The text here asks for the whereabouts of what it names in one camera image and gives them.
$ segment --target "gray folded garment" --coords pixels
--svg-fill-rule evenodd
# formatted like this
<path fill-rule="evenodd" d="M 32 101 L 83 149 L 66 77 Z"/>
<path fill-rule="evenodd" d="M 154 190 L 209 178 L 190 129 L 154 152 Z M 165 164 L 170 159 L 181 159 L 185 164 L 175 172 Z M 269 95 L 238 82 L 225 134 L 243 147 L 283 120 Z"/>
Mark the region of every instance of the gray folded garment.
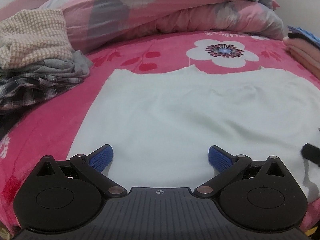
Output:
<path fill-rule="evenodd" d="M 10 69 L 11 72 L 29 72 L 47 74 L 63 78 L 86 78 L 89 76 L 89 68 L 93 65 L 81 51 L 77 50 L 72 54 L 72 59 L 45 59 L 23 68 Z"/>

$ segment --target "blue garment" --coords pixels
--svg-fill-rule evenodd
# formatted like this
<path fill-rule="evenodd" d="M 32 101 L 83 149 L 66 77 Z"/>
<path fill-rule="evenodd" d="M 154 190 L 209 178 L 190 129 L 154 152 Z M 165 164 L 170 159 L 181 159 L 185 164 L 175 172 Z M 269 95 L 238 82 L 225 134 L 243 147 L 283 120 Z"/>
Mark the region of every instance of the blue garment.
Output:
<path fill-rule="evenodd" d="M 320 49 L 320 38 L 318 38 L 317 36 L 314 36 L 311 32 L 303 30 L 300 27 L 295 28 L 295 27 L 292 27 L 290 25 L 288 25 L 288 28 L 289 28 L 289 31 L 291 31 L 292 33 L 300 33 L 300 34 L 306 36 L 311 41 L 313 41 L 317 45 L 317 47 Z"/>

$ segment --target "pink bedsheet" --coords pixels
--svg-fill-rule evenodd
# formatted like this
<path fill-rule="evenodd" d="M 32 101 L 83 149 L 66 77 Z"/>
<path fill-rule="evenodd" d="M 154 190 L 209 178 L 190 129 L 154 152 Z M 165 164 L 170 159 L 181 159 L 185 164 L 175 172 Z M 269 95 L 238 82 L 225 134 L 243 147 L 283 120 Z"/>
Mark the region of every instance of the pink bedsheet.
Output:
<path fill-rule="evenodd" d="M 93 52 L 86 81 L 31 111 L 0 142 L 0 220 L 12 229 L 17 221 L 12 201 L 43 155 L 64 160 L 95 97 L 116 68 L 134 73 L 165 73 L 195 64 L 207 73 L 257 70 L 259 66 L 291 71 L 320 89 L 320 81 L 284 50 L 282 41 L 228 32 L 194 32 L 150 36 Z M 301 228 L 318 219 L 319 204 Z"/>

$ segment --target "metal screw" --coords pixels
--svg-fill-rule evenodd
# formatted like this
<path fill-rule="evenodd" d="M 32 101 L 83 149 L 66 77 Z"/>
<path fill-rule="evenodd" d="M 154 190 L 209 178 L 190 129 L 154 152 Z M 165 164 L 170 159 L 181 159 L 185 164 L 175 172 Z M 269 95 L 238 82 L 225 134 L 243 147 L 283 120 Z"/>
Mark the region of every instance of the metal screw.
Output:
<path fill-rule="evenodd" d="M 213 189 L 209 186 L 200 186 L 197 188 L 197 191 L 201 194 L 209 194 L 213 191 Z"/>
<path fill-rule="evenodd" d="M 113 186 L 109 188 L 109 192 L 113 195 L 119 195 L 124 192 L 124 188 L 120 186 Z"/>

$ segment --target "black plaid fabric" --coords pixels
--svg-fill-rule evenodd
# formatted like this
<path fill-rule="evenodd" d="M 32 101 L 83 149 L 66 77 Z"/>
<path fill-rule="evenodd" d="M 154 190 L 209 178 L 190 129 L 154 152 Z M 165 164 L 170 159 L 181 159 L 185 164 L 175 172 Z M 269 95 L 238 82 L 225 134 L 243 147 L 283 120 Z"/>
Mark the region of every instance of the black plaid fabric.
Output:
<path fill-rule="evenodd" d="M 1 76 L 0 114 L 55 98 L 82 81 L 82 78 L 61 78 L 38 73 Z"/>

